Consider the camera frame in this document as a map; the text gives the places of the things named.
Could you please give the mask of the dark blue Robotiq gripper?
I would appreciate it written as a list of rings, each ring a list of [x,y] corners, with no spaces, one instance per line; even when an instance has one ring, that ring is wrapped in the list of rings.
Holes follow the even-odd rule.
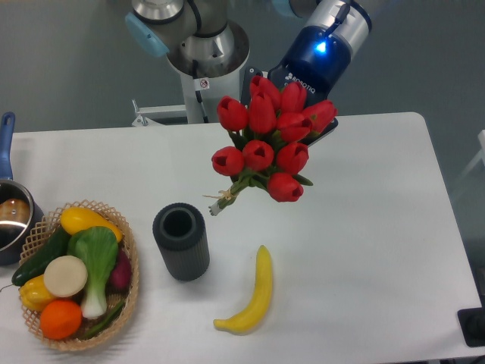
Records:
[[[279,89],[292,82],[307,92],[307,106],[327,99],[343,71],[349,65],[349,47],[334,35],[325,35],[321,27],[304,27],[280,63],[268,71],[268,79]],[[312,146],[338,127],[334,118],[319,134],[310,133],[301,143]]]

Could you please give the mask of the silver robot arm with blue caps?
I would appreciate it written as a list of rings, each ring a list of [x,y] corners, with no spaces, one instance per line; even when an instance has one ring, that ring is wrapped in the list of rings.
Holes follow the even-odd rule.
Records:
[[[167,56],[180,75],[188,123],[214,123],[223,96],[248,105],[249,83],[262,71],[246,65],[249,39],[227,17],[226,1],[134,1],[125,17],[132,37],[150,55]],[[266,74],[279,89],[291,82],[307,105],[328,97],[372,29],[357,1],[275,1],[283,16],[306,17],[279,64]]]

